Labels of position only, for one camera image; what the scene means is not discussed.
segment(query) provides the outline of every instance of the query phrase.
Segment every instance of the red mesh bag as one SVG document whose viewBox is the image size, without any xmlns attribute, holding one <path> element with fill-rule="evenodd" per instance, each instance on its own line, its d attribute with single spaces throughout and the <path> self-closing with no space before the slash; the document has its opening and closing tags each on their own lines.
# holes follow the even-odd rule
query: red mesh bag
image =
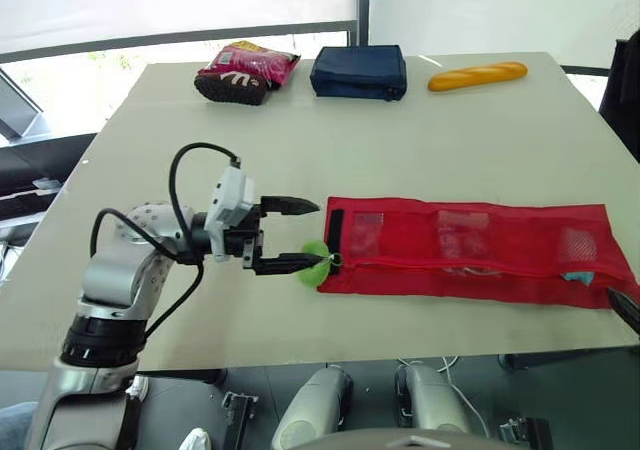
<svg viewBox="0 0 640 450">
<path fill-rule="evenodd" d="M 325 240 L 343 265 L 320 292 L 608 308 L 612 287 L 640 301 L 604 205 L 330 197 Z M 582 280 L 567 280 L 573 272 Z"/>
</svg>

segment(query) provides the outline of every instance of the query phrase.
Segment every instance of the person's foot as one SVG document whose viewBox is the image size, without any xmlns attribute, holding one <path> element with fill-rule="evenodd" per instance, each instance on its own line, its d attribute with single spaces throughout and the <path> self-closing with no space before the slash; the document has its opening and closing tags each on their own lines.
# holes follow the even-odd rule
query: person's foot
<svg viewBox="0 0 640 450">
<path fill-rule="evenodd" d="M 130 397 L 137 398 L 141 402 L 144 402 L 144 399 L 147 398 L 147 393 L 149 392 L 149 377 L 136 375 L 133 377 L 133 383 L 129 388 L 127 388 L 126 392 Z"/>
<path fill-rule="evenodd" d="M 211 450 L 209 434 L 202 428 L 194 428 L 184 439 L 179 450 Z"/>
</svg>

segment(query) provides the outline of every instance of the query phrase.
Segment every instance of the white wall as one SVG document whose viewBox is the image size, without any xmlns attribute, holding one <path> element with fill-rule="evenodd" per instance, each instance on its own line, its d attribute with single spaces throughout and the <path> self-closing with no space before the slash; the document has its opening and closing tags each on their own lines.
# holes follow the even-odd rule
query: white wall
<svg viewBox="0 0 640 450">
<path fill-rule="evenodd" d="M 640 27 L 640 0 L 371 0 L 371 44 L 405 55 L 546 51 L 609 67 L 616 38 Z"/>
</svg>

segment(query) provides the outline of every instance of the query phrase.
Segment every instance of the green pom-pom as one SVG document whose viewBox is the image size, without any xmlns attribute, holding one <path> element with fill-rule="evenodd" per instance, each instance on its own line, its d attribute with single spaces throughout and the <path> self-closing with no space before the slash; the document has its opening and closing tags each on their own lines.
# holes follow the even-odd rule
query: green pom-pom
<svg viewBox="0 0 640 450">
<path fill-rule="evenodd" d="M 312 253 L 321 257 L 329 257 L 329 247 L 322 240 L 314 240 L 302 247 L 302 253 Z M 331 261 L 327 258 L 311 268 L 305 268 L 297 272 L 298 279 L 309 287 L 319 287 L 329 276 Z"/>
</svg>

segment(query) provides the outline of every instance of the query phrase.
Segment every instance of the zippered pouch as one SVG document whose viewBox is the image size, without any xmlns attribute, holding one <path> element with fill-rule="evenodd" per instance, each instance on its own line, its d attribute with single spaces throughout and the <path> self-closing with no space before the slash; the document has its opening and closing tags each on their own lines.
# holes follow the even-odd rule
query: zippered pouch
<svg viewBox="0 0 640 450">
<path fill-rule="evenodd" d="M 407 91 L 407 72 L 397 45 L 324 47 L 311 70 L 319 97 L 400 100 Z"/>
<path fill-rule="evenodd" d="M 640 301 L 604 205 L 330 197 L 325 241 L 342 265 L 320 292 L 609 308 L 611 287 Z"/>
</svg>

